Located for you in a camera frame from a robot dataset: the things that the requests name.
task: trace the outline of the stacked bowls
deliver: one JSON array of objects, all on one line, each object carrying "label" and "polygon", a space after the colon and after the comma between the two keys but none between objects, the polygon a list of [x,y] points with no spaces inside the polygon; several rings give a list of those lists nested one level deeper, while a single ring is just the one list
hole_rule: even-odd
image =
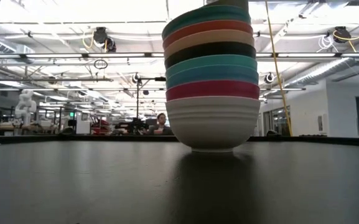
[{"label": "stacked bowls", "polygon": [[167,114],[197,152],[230,152],[253,133],[260,107],[247,1],[186,12],[162,32]]}]

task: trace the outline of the duct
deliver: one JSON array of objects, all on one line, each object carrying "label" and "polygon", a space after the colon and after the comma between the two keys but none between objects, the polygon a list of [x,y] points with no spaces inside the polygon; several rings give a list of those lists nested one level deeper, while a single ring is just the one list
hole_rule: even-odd
[{"label": "duct", "polygon": [[[0,54],[34,54],[35,51],[26,45],[14,44],[0,39]],[[15,59],[17,62],[32,63],[30,59]]]},{"label": "duct", "polygon": [[[356,51],[359,52],[359,44],[355,47]],[[289,83],[285,84],[285,87],[291,87],[293,85],[307,85],[308,83],[316,82],[320,79],[326,78],[330,75],[336,74],[337,72],[343,71],[357,64],[354,58],[341,58],[328,63],[320,63],[301,72],[298,76],[290,80]]]}]

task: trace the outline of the beige bowl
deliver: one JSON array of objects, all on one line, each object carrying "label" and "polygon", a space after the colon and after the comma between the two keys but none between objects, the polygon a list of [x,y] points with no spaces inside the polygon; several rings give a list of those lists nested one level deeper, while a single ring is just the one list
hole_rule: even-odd
[{"label": "beige bowl", "polygon": [[166,103],[177,139],[196,152],[231,152],[254,132],[259,100],[235,96],[201,96]]}]

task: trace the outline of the ceiling pipe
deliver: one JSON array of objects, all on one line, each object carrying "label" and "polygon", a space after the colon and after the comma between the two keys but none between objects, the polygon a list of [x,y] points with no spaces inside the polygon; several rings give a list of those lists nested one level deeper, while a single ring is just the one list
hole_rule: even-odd
[{"label": "ceiling pipe", "polygon": [[[359,52],[359,44],[355,47],[356,51]],[[300,72],[299,75],[290,79],[285,87],[291,87],[294,85],[307,85],[309,83],[317,82],[330,75],[336,74],[337,72],[344,71],[357,64],[354,58],[341,58],[328,63],[321,63]]]}]

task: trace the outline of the person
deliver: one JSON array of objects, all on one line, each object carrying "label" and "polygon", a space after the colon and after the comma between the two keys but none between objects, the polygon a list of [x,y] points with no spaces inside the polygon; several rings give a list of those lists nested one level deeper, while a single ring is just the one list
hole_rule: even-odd
[{"label": "person", "polygon": [[157,126],[151,126],[147,134],[173,135],[170,127],[166,126],[166,115],[161,113],[157,115]]}]

